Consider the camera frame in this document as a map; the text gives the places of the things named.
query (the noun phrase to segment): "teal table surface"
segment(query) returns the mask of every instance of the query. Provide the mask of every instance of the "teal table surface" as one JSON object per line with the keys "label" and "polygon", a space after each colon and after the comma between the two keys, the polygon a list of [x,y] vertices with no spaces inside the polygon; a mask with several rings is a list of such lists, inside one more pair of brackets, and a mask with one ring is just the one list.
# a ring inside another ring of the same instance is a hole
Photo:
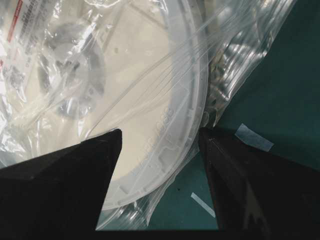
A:
{"label": "teal table surface", "polygon": [[[243,123],[274,143],[272,153],[317,170],[320,170],[319,25],[320,1],[299,0],[269,53],[218,123],[232,133]],[[217,229],[216,219],[191,198],[192,193],[213,207],[199,154],[167,189],[151,217],[149,229]]]}

